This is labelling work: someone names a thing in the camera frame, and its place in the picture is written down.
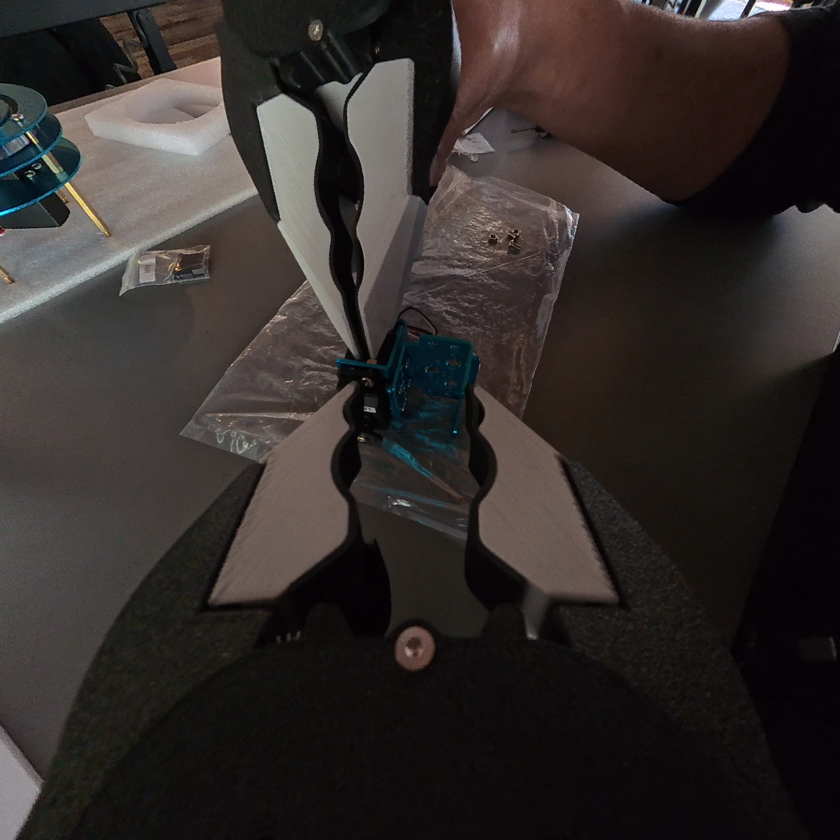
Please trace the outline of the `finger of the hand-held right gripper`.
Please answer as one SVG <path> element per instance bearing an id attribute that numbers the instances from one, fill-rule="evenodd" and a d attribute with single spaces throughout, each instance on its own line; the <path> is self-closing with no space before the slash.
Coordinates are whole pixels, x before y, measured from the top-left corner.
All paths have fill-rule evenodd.
<path id="1" fill-rule="evenodd" d="M 375 64 L 344 104 L 363 196 L 355 235 L 363 269 L 358 288 L 368 350 L 380 351 L 400 310 L 427 205 L 412 192 L 414 63 Z"/>
<path id="2" fill-rule="evenodd" d="M 258 105 L 278 228 L 323 309 L 357 359 L 367 346 L 352 274 L 353 245 L 339 207 L 341 142 L 310 104 L 282 93 Z"/>

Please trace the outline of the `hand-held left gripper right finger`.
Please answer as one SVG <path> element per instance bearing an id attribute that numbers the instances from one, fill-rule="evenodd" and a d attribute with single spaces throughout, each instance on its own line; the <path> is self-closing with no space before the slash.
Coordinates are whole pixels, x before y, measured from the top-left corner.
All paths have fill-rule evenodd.
<path id="1" fill-rule="evenodd" d="M 470 504 L 465 576 L 480 601 L 619 596 L 560 454 L 480 387 L 466 400 Z"/>

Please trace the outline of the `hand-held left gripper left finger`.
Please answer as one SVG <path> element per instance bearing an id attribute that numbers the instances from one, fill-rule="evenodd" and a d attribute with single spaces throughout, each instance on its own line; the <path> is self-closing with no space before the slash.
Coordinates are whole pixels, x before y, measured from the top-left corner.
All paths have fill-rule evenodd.
<path id="1" fill-rule="evenodd" d="M 359 530 L 350 488 L 361 469 L 360 387 L 344 387 L 268 456 L 208 598 L 273 602 L 347 550 Z"/>

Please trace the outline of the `blue perforated metal bracket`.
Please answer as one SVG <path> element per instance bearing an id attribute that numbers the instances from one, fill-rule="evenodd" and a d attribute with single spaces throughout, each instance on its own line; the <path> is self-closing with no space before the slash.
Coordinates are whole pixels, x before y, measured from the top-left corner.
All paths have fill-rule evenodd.
<path id="1" fill-rule="evenodd" d="M 428 333 L 411 340 L 404 322 L 397 323 L 397 327 L 392 355 L 384 372 L 392 425 L 399 427 L 407 420 L 408 396 L 415 387 L 426 397 L 453 402 L 447 423 L 451 433 L 457 434 L 466 392 L 476 383 L 480 370 L 481 360 L 473 344 Z"/>

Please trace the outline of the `blue acrylic round robot base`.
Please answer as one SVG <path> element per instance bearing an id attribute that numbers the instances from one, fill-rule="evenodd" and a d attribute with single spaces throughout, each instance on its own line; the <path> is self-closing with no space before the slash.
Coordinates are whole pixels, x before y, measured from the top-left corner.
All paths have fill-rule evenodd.
<path id="1" fill-rule="evenodd" d="M 59 190 L 81 166 L 46 100 L 27 87 L 1 85 L 1 226 L 57 228 L 70 215 Z"/>

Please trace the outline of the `person's right hand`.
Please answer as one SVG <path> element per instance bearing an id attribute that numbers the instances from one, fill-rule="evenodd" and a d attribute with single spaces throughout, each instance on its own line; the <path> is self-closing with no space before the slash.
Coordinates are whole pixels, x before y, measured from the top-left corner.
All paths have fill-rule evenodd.
<path id="1" fill-rule="evenodd" d="M 455 142 L 488 109 L 502 106 L 558 133 L 557 73 L 574 2 L 454 2 L 460 50 L 455 105 L 429 173 L 438 184 Z"/>

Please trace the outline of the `large clear plastic bag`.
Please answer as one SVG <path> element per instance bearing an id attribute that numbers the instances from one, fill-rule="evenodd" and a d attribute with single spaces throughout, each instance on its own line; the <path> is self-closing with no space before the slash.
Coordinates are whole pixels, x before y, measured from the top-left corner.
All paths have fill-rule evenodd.
<path id="1" fill-rule="evenodd" d="M 404 305 L 444 336 L 473 343 L 478 385 L 517 417 L 529 399 L 579 216 L 554 199 L 450 168 L 427 212 Z M 521 231 L 521 253 L 505 234 Z M 487 244 L 490 232 L 498 246 Z M 304 282 L 231 364 L 182 435 L 262 462 L 333 396 L 344 346 Z M 465 539 L 476 483 L 451 402 L 412 392 L 409 420 L 360 445 L 356 500 Z"/>

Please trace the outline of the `zip bag with black parts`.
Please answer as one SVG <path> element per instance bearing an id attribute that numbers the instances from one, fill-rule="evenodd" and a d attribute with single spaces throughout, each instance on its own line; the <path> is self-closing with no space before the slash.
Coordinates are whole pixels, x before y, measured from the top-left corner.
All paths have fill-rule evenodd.
<path id="1" fill-rule="evenodd" d="M 122 275 L 120 295 L 138 288 L 193 284 L 209 280 L 209 245 L 133 254 Z"/>

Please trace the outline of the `white foam sheet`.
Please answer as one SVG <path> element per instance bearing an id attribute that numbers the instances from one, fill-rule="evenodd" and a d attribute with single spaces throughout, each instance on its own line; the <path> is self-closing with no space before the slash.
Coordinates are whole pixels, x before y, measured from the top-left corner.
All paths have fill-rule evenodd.
<path id="1" fill-rule="evenodd" d="M 1 263 L 14 283 L 1 282 L 2 322 L 124 266 L 135 251 L 158 245 L 257 193 L 230 137 L 198 156 L 100 139 L 85 117 L 103 103 L 80 100 L 75 108 L 59 111 L 58 120 L 82 155 L 73 182 L 112 236 L 103 236 L 77 205 L 61 227 L 6 233 Z"/>

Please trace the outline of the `white foam block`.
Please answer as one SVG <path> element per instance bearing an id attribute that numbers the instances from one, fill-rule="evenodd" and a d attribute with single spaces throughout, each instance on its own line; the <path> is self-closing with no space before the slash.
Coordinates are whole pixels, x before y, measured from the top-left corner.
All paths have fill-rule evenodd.
<path id="1" fill-rule="evenodd" d="M 156 80 L 108 100 L 86 121 L 98 137 L 141 148 L 199 155 L 230 133 L 219 87 Z"/>

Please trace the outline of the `person's black clothing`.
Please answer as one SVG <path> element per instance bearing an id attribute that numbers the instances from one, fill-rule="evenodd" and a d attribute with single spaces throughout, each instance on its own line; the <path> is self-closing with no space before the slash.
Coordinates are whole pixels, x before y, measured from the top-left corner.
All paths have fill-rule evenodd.
<path id="1" fill-rule="evenodd" d="M 839 838 L 839 351 L 826 368 L 733 653 L 813 838 Z"/>

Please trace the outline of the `white instruction manual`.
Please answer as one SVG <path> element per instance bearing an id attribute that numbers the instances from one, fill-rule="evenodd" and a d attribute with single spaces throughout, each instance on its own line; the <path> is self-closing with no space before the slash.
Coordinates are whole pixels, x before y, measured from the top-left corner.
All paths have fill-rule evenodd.
<path id="1" fill-rule="evenodd" d="M 36 802 L 43 780 L 1 727 L 1 839 L 15 839 Z"/>

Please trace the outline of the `black table frame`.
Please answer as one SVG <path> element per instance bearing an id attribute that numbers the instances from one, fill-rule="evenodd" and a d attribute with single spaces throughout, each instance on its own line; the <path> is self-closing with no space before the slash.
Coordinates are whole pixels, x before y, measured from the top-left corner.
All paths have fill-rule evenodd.
<path id="1" fill-rule="evenodd" d="M 218 1 L 2 1 L 3 37 L 100 18 L 140 73 L 159 75 L 218 56 Z"/>

